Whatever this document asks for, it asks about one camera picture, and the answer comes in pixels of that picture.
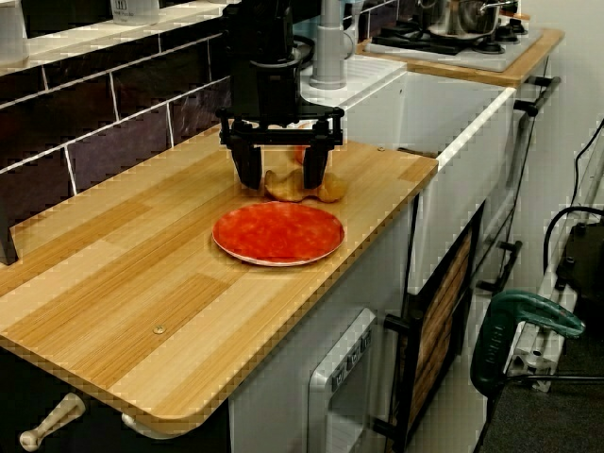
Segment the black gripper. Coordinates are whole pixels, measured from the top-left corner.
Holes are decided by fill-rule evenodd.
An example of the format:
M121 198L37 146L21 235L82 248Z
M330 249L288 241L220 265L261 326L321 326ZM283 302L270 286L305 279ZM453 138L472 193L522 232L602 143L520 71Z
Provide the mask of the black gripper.
M300 66L300 59L230 62L231 106L216 115L221 143L231 149L239 179L249 189L257 190L262 178L261 148L253 145L310 145L303 159L303 184L310 190L323 182L330 149L344 142L344 111L303 98Z

